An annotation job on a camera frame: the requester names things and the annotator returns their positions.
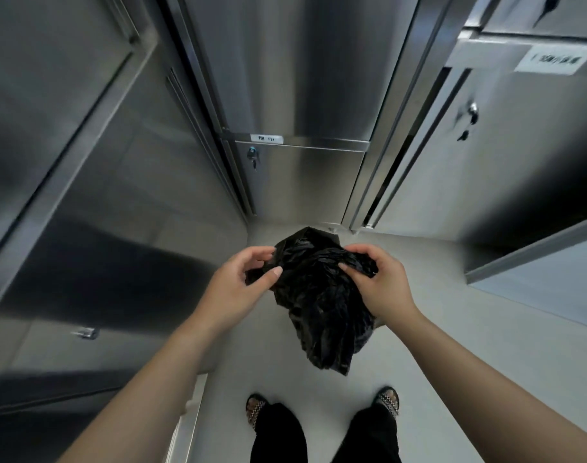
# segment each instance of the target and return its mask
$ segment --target person's left hand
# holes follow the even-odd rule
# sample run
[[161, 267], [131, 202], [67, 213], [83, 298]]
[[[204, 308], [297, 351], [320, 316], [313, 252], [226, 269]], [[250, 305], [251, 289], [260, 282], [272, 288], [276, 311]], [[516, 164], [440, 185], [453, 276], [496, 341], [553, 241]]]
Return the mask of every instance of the person's left hand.
[[274, 247], [248, 247], [236, 253], [212, 276], [192, 317], [215, 334], [239, 323], [252, 310], [261, 295], [279, 279], [283, 268], [275, 267], [250, 286], [245, 272], [261, 268], [272, 258]]

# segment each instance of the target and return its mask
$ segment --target sandal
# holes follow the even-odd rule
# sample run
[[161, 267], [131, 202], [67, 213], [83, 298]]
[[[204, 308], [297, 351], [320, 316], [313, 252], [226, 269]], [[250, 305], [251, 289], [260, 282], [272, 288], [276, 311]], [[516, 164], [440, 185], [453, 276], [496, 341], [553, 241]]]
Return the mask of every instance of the sandal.
[[[390, 396], [390, 394], [388, 394], [389, 391], [391, 391], [394, 396]], [[385, 386], [379, 390], [373, 399], [373, 404], [380, 404], [384, 406], [388, 411], [390, 411], [390, 414], [392, 414], [394, 420], [397, 420], [400, 402], [398, 400], [397, 391], [394, 388]]]
[[[251, 399], [257, 400], [257, 403], [252, 407], [252, 409], [250, 409], [248, 407], [249, 406], [248, 402], [251, 401]], [[253, 430], [255, 430], [255, 426], [257, 425], [257, 416], [259, 416], [259, 412], [261, 411], [261, 408], [263, 408], [267, 404], [269, 404], [267, 402], [267, 399], [265, 399], [259, 393], [253, 393], [251, 396], [249, 396], [247, 398], [247, 406], [246, 406], [247, 419], [248, 419], [248, 423], [253, 428]]]

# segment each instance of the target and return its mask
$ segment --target gray floor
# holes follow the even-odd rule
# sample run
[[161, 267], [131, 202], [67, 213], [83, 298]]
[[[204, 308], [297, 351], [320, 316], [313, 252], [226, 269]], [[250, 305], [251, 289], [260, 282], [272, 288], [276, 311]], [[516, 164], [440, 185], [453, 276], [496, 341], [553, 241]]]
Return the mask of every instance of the gray floor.
[[[300, 226], [251, 227], [249, 244], [275, 244]], [[491, 366], [587, 430], [587, 327], [465, 285], [455, 244], [380, 234], [340, 233], [341, 243], [370, 242], [398, 257], [420, 309]], [[282, 401], [305, 430], [310, 462], [328, 462], [353, 414], [375, 391], [401, 398], [398, 435], [404, 462], [478, 462], [472, 445], [401, 342], [382, 327], [354, 356], [347, 377], [306, 359], [287, 312], [268, 293], [225, 342], [200, 409], [193, 463], [246, 462], [253, 430], [244, 414], [259, 391]]]

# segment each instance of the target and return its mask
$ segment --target black plastic bag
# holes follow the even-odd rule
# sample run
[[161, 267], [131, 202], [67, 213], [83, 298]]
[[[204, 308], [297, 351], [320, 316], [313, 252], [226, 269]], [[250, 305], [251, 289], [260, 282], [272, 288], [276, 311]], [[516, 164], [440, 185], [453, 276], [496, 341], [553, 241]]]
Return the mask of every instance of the black plastic bag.
[[272, 259], [247, 273], [247, 284], [281, 266], [272, 291], [276, 303], [289, 310], [306, 357], [316, 367], [347, 375], [351, 357], [371, 337], [375, 318], [339, 262], [369, 277], [377, 273], [368, 255], [341, 248], [335, 234], [306, 227], [276, 244]]

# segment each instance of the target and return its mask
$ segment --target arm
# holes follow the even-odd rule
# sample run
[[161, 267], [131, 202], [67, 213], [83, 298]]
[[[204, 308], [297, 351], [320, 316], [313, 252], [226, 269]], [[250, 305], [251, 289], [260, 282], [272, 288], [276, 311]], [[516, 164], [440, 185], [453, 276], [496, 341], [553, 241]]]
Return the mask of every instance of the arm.
[[151, 361], [98, 414], [61, 463], [154, 463], [167, 444], [195, 383], [204, 352], [251, 311], [279, 278], [276, 267], [250, 286], [244, 272], [262, 267], [274, 247], [249, 247], [219, 268], [195, 312]]
[[382, 249], [354, 244], [379, 272], [341, 268], [368, 309], [410, 350], [484, 461], [587, 462], [587, 433], [466, 350], [416, 307], [405, 268]]

